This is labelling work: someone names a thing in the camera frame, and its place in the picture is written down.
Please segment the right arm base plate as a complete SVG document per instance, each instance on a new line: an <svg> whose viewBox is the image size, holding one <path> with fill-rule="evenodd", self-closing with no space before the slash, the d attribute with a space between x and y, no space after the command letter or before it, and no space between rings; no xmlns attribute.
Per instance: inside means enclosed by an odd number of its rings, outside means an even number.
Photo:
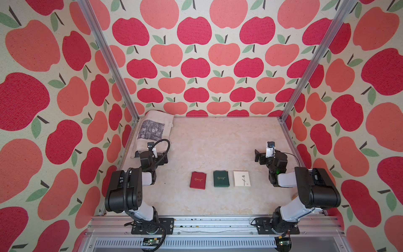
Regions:
<svg viewBox="0 0 403 252"><path fill-rule="evenodd" d="M259 235L299 235L300 230L298 224L294 222L286 222L285 220L274 217L257 217L251 222L251 226L255 227Z"/></svg>

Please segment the cream lift-off box lid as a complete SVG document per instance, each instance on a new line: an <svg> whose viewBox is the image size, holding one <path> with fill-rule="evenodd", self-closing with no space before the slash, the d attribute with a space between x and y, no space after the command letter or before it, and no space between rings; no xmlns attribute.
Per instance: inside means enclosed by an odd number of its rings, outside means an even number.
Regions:
<svg viewBox="0 0 403 252"><path fill-rule="evenodd" d="M248 171L234 171L234 184L235 186L250 187L250 177Z"/></svg>

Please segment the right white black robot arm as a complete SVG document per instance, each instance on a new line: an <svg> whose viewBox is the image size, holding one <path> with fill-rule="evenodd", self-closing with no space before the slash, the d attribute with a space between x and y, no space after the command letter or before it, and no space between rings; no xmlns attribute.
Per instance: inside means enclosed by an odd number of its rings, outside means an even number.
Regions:
<svg viewBox="0 0 403 252"><path fill-rule="evenodd" d="M286 153L268 148L265 153L255 150L255 162L266 165L269 181L276 188L297 188L298 196L273 212L270 225L277 233L295 226L299 220L320 210L339 207L341 196L326 169L296 167L287 172Z"/></svg>

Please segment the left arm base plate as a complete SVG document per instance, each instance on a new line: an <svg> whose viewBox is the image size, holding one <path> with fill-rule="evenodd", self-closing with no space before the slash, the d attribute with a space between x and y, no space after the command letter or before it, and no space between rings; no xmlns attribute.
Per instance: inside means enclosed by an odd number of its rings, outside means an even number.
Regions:
<svg viewBox="0 0 403 252"><path fill-rule="evenodd" d="M164 229L156 225L154 222L138 223L134 222L131 230L132 235L162 235L163 231L167 235L173 234L174 218L159 218L159 224L164 226Z"/></svg>

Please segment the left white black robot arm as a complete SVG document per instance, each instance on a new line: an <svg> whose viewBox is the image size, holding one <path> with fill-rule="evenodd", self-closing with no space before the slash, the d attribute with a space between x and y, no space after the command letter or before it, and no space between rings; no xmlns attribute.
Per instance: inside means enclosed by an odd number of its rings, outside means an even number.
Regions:
<svg viewBox="0 0 403 252"><path fill-rule="evenodd" d="M145 151L140 154L140 161L139 168L112 173L105 208L108 212L126 213L137 223L158 225L156 209L143 202L143 187L155 184L156 169L167 163L167 152L157 155Z"/></svg>

